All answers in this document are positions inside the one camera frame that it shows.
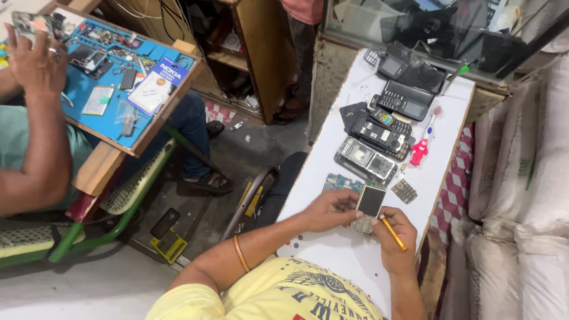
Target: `finger ring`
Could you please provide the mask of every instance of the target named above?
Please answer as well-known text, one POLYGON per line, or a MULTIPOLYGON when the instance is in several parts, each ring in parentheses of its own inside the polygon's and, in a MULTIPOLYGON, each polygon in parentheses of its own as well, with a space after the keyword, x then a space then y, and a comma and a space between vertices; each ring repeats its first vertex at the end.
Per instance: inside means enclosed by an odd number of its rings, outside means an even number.
POLYGON ((59 58, 59 51, 57 51, 57 49, 50 48, 50 51, 53 52, 56 58, 59 58))

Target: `person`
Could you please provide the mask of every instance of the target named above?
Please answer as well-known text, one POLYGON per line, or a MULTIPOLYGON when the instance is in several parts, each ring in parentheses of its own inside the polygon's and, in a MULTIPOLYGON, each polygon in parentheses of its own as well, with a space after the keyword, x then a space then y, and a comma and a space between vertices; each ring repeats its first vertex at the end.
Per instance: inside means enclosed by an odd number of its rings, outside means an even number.
MULTIPOLYGON (((363 212, 353 209, 357 199, 352 190, 326 190, 302 212, 207 250, 180 272, 146 319, 382 319, 370 297, 347 280, 350 274, 273 255, 301 233, 325 232, 361 218, 363 212)), ((401 251, 387 228, 372 219, 389 273, 391 318, 426 319, 414 268, 417 231, 400 209, 382 207, 380 213, 408 247, 401 251)))
POLYGON ((294 50, 300 65, 298 81, 287 90, 289 100, 274 115, 276 124, 288 124, 310 106, 312 66, 324 0, 281 0, 287 11, 294 50))
MULTIPOLYGON (((79 194, 71 181, 99 140, 65 123, 60 99, 67 70, 65 45, 38 31, 32 49, 30 40, 16 38, 13 26, 5 26, 9 66, 0 71, 0 103, 24 93, 27 106, 0 105, 0 216, 64 210, 79 194)), ((205 106, 196 93, 182 99, 170 125, 209 156, 205 106)), ((158 133, 122 176, 136 172, 169 139, 167 133, 158 133)), ((231 191, 231 180, 184 152, 183 184, 218 195, 231 191)))

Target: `hand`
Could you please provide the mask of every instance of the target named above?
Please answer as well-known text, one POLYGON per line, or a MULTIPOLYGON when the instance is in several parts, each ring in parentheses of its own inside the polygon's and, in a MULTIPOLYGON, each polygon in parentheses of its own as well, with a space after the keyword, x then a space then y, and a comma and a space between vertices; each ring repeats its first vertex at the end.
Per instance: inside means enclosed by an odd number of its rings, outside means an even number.
POLYGON ((35 47, 20 36, 16 39, 14 27, 8 23, 8 52, 10 70, 16 81, 30 94, 57 94, 65 87, 67 74, 67 48, 60 41, 48 39, 44 31, 36 32, 35 47), (55 50, 59 57, 49 49, 55 50))
POLYGON ((360 195, 349 189, 325 190, 312 203, 298 213, 297 223, 305 231, 324 232, 348 224, 364 216, 354 210, 360 195))
POLYGON ((372 219, 373 233, 381 243, 381 261, 390 276, 395 274, 414 274, 415 242, 417 229, 413 227, 407 216, 398 208, 381 207, 380 215, 385 215, 387 222, 399 236, 407 250, 401 251, 393 235, 378 219, 372 219))

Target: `pink toy figure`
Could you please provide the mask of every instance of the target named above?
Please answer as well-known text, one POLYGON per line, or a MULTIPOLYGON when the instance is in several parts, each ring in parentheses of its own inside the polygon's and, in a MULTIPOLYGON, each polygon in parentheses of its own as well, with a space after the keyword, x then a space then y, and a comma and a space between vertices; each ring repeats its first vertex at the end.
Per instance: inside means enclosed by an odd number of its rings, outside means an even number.
POLYGON ((411 161, 409 162, 412 165, 416 166, 420 165, 421 159, 423 159, 423 157, 428 154, 427 139, 425 138, 421 139, 421 141, 419 141, 418 144, 414 145, 411 148, 411 151, 413 152, 413 159, 411 159, 411 161))

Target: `glass display case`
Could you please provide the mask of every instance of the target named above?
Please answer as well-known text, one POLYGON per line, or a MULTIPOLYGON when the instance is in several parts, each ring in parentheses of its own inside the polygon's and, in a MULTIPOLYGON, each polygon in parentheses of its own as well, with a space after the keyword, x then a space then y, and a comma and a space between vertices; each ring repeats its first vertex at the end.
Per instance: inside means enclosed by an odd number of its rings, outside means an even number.
POLYGON ((324 35, 399 42, 449 71, 499 82, 569 26, 568 0, 325 0, 324 35))

